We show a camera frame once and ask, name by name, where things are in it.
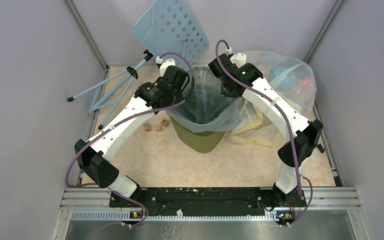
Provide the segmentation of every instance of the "trash bag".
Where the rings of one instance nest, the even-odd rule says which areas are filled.
[[[293,109],[306,115],[313,109],[316,80],[311,67],[296,57],[270,51],[247,51],[246,62],[254,64],[272,88]],[[285,142],[276,126],[252,103],[240,105],[242,122],[230,138],[239,144],[277,146]]]
[[[195,84],[192,95],[167,115],[194,133],[231,131],[241,123],[240,98],[220,94],[222,82],[206,65],[192,68]],[[188,93],[190,84],[184,90]]]

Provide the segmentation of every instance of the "wooden block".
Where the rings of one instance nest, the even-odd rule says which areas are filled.
[[[164,128],[167,128],[167,126],[169,125],[169,120],[167,120],[167,119],[165,119],[165,118],[163,118],[162,120],[161,120],[161,126],[163,126]]]
[[[151,126],[151,124],[150,124],[150,123],[144,123],[144,124],[143,124],[143,130],[144,130],[145,132],[151,132],[151,130],[152,130],[152,126]]]

